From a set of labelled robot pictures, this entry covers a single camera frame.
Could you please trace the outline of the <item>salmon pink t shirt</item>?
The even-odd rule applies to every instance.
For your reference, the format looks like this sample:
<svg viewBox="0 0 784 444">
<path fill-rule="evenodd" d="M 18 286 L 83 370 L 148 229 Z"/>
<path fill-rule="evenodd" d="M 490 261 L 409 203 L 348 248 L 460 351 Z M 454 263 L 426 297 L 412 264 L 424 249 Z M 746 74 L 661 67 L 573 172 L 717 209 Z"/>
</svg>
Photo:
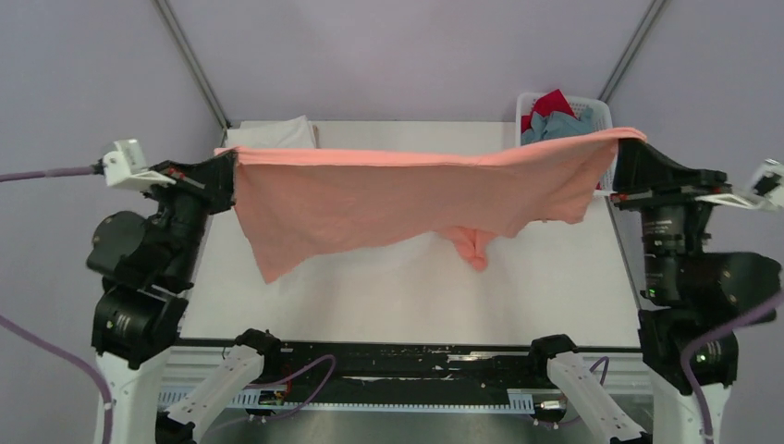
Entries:
<svg viewBox="0 0 784 444">
<path fill-rule="evenodd" d="M 644 135 L 604 129 L 481 155 L 238 146 L 235 211 L 269 283 L 317 255 L 427 232 L 482 271 L 495 238 L 580 223 L 624 139 Z"/>
</svg>

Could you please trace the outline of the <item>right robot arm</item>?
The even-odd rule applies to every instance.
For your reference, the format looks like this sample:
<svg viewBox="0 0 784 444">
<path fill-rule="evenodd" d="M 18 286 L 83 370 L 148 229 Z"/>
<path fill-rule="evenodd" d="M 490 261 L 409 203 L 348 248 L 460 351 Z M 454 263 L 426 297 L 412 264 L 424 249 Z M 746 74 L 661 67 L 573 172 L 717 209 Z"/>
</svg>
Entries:
<svg viewBox="0 0 784 444">
<path fill-rule="evenodd" d="M 652 308 L 639 311 L 638 336 L 654 426 L 646 431 L 625 414 L 566 335 L 532 343 L 529 376 L 559 389 L 596 443 L 716 443 L 737 378 L 735 330 L 775 320 L 782 267 L 759 253 L 706 252 L 706 227 L 720 205 L 781 210 L 783 165 L 766 160 L 737 191 L 722 171 L 689 168 L 646 142 L 624 139 L 611 201 L 642 222 L 642 295 Z"/>
</svg>

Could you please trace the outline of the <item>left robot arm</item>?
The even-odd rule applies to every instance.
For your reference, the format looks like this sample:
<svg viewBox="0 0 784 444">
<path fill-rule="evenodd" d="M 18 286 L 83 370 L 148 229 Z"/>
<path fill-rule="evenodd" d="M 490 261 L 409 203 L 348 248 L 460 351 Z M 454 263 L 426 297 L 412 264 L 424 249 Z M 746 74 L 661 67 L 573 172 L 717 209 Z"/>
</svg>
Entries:
<svg viewBox="0 0 784 444">
<path fill-rule="evenodd" d="M 91 339 L 105 382 L 103 443 L 196 443 L 251 382 L 281 375 L 280 340 L 248 329 L 184 399 L 166 409 L 158 404 L 207 221 L 234 205 L 238 162 L 228 150 L 198 164 L 151 166 L 135 180 L 156 212 L 122 211 L 94 231 L 86 264 L 104 288 Z"/>
</svg>

